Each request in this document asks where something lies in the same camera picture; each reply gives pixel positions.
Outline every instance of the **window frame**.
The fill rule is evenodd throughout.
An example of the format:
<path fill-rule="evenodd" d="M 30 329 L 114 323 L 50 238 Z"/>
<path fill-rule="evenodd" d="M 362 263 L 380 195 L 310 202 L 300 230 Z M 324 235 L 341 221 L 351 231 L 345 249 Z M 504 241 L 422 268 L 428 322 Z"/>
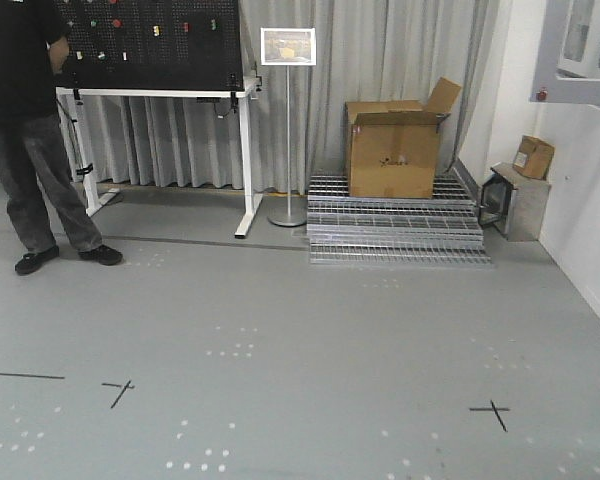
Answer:
<path fill-rule="evenodd" d="M 600 79 L 564 76 L 559 73 L 571 5 L 572 0 L 546 2 L 530 98 L 533 102 L 600 105 Z"/>

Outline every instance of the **black shirt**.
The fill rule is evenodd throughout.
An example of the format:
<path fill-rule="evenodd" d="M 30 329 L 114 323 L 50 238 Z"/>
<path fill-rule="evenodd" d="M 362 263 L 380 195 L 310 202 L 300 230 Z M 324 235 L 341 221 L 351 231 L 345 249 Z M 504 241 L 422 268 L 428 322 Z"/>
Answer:
<path fill-rule="evenodd" d="M 0 121 L 57 112 L 47 44 L 68 33 L 54 0 L 0 0 Z"/>

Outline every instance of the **window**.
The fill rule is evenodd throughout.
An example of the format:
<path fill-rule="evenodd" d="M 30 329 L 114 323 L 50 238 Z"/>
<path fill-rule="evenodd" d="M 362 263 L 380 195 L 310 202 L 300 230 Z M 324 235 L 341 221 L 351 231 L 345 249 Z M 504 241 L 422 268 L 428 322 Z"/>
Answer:
<path fill-rule="evenodd" d="M 547 0 L 532 100 L 600 105 L 600 0 Z"/>

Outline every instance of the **black line on floor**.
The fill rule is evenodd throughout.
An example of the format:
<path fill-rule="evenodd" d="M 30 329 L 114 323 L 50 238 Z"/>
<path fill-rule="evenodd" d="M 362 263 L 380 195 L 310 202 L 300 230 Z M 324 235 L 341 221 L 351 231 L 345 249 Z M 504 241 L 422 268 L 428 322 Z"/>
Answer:
<path fill-rule="evenodd" d="M 29 373 L 2 373 L 0 377 L 39 378 L 42 380 L 64 380 L 65 377 L 54 377 L 52 375 L 32 375 Z"/>
<path fill-rule="evenodd" d="M 57 232 L 54 235 L 65 236 L 66 234 Z M 258 243 L 236 243 L 236 242 L 212 242 L 206 240 L 181 240 L 177 238 L 155 238 L 155 237 L 131 237 L 125 235 L 104 235 L 106 240 L 126 240 L 129 242 L 150 242 L 150 243 L 168 243 L 177 245 L 202 245 L 207 247 L 231 247 L 231 248 L 252 248 L 255 250 L 281 250 L 289 252 L 308 252 L 308 247 L 285 247 L 283 245 L 263 245 Z"/>
<path fill-rule="evenodd" d="M 493 402 L 493 400 L 490 400 L 491 402 L 491 407 L 486 407 L 486 408 L 469 408 L 470 412 L 493 412 L 496 414 L 496 417 L 498 418 L 498 422 L 500 422 L 500 426 L 502 427 L 502 429 L 509 433 L 509 431 L 507 430 L 507 426 L 504 424 L 504 420 L 502 420 L 502 417 L 500 416 L 500 412 L 510 412 L 511 409 L 510 408 L 500 408 L 500 407 L 496 407 L 496 404 Z"/>
<path fill-rule="evenodd" d="M 507 432 L 507 427 L 504 424 L 504 422 L 502 421 L 502 417 L 500 417 L 500 414 L 498 413 L 498 409 L 496 408 L 496 404 L 493 403 L 493 400 L 491 400 L 491 406 L 493 407 L 493 411 L 496 414 L 496 417 L 498 417 L 498 421 L 500 422 L 500 425 L 502 425 L 502 429 Z"/>
<path fill-rule="evenodd" d="M 120 395 L 118 395 L 118 398 L 116 398 L 116 401 L 113 402 L 113 405 L 111 405 L 112 409 L 115 408 L 115 406 L 118 404 L 118 402 L 122 398 L 122 395 L 124 395 L 124 392 L 126 392 L 130 387 L 131 387 L 131 380 L 129 380 L 127 382 L 127 384 L 122 388 L 122 391 L 120 392 Z"/>
<path fill-rule="evenodd" d="M 102 384 L 103 387 L 116 387 L 116 388 L 123 388 L 124 385 L 118 385 L 117 383 L 103 383 Z M 131 385 L 129 387 L 129 390 L 133 390 L 135 387 L 135 385 Z"/>

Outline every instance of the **dark jeans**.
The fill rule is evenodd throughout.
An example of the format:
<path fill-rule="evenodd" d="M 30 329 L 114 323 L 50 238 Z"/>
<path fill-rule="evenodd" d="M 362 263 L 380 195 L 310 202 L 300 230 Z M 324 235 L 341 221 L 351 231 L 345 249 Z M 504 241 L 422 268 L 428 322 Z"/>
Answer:
<path fill-rule="evenodd" d="M 0 123 L 0 182 L 9 196 L 7 212 L 20 241 L 32 253 L 56 244 L 38 179 L 71 245 L 81 252 L 102 245 L 100 232 L 71 185 L 59 122 L 51 115 Z"/>

